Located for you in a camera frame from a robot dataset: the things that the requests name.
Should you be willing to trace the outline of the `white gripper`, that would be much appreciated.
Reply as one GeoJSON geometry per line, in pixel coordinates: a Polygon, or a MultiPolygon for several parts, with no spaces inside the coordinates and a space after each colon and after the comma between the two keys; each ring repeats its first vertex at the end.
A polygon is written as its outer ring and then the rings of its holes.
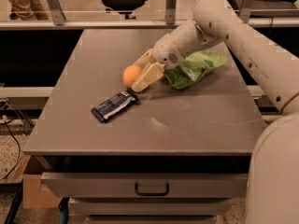
{"type": "Polygon", "coordinates": [[[184,60],[185,57],[179,51],[174,37],[170,34],[163,36],[152,49],[148,49],[134,62],[135,66],[143,70],[134,81],[132,90],[141,92],[162,78],[164,76],[164,64],[166,69],[174,69],[184,60]]]}

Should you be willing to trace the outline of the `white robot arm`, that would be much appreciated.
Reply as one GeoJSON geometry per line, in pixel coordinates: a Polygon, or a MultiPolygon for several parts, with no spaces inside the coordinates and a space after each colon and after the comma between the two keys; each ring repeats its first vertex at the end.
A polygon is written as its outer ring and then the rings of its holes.
{"type": "Polygon", "coordinates": [[[187,56],[225,43],[281,117],[251,154],[245,224],[299,224],[299,59],[242,21],[227,0],[196,0],[192,18],[160,38],[135,64],[141,92],[187,56]]]}

